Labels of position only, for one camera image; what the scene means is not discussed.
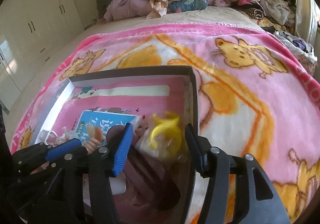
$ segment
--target white curtain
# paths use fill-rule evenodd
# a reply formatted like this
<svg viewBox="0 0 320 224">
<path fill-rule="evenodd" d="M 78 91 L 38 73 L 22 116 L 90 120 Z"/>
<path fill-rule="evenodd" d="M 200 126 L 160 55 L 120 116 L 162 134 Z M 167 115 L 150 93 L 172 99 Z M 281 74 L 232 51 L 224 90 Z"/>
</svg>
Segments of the white curtain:
<svg viewBox="0 0 320 224">
<path fill-rule="evenodd" d="M 296 1 L 295 35 L 315 46 L 317 33 L 317 11 L 315 0 Z"/>
</svg>

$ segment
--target mattress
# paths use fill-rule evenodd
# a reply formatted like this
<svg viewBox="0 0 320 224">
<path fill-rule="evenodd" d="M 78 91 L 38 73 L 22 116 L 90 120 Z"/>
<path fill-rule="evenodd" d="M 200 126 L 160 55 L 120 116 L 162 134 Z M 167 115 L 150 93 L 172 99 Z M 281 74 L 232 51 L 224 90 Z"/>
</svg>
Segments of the mattress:
<svg viewBox="0 0 320 224">
<path fill-rule="evenodd" d="M 145 17 L 131 18 L 121 21 L 113 21 L 106 24 L 96 24 L 77 36 L 73 41 L 64 46 L 60 51 L 51 54 L 50 62 L 43 67 L 38 74 L 27 84 L 21 95 L 13 104 L 8 119 L 5 123 L 6 138 L 11 142 L 13 133 L 41 87 L 47 82 L 56 68 L 76 49 L 76 47 L 87 37 L 98 33 L 112 33 L 151 25 L 167 23 L 221 23 L 235 25 L 255 30 L 262 29 L 254 24 L 243 14 L 232 8 L 207 7 L 202 11 L 188 11 L 182 13 L 167 14 L 158 19 L 145 19 Z"/>
</svg>

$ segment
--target silver bolt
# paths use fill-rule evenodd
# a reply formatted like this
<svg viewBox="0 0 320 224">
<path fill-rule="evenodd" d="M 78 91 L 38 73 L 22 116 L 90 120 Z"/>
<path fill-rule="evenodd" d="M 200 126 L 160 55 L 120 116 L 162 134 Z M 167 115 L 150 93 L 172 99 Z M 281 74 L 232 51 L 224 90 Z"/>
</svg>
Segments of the silver bolt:
<svg viewBox="0 0 320 224">
<path fill-rule="evenodd" d="M 212 147 L 210 149 L 210 152 L 213 153 L 213 154 L 219 154 L 220 153 L 220 149 L 217 148 L 217 147 Z"/>
<path fill-rule="evenodd" d="M 99 152 L 101 154 L 108 152 L 108 148 L 107 147 L 99 147 Z"/>
<path fill-rule="evenodd" d="M 65 160 L 71 160 L 72 157 L 73 157 L 72 154 L 66 154 L 66 155 L 64 156 L 64 159 L 65 159 Z"/>
<path fill-rule="evenodd" d="M 245 155 L 245 158 L 246 158 L 247 160 L 249 160 L 249 161 L 252 161 L 252 160 L 254 159 L 253 155 L 251 155 L 251 154 L 246 154 L 246 155 Z"/>
</svg>

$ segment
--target white wardrobe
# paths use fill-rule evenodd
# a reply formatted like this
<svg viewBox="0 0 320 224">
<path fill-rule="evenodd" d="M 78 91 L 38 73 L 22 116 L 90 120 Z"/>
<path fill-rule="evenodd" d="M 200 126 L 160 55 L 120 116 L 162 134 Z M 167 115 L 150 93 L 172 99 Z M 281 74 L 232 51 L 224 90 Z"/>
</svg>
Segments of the white wardrobe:
<svg viewBox="0 0 320 224">
<path fill-rule="evenodd" d="M 73 0 L 4 0 L 0 6 L 1 102 L 10 110 L 12 100 L 52 55 L 83 31 Z"/>
</svg>

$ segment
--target yellow object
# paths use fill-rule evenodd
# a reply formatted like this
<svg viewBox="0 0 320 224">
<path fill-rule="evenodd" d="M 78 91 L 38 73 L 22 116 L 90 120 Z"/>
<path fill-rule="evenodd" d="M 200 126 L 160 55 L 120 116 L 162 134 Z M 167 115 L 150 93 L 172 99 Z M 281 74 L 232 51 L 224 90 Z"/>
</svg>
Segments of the yellow object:
<svg viewBox="0 0 320 224">
<path fill-rule="evenodd" d="M 179 115 L 174 112 L 166 112 L 167 118 L 161 119 L 156 114 L 152 115 L 155 127 L 149 135 L 150 146 L 156 150 L 159 145 L 159 137 L 164 136 L 167 151 L 172 155 L 177 154 L 182 144 L 182 131 L 179 128 Z"/>
</svg>

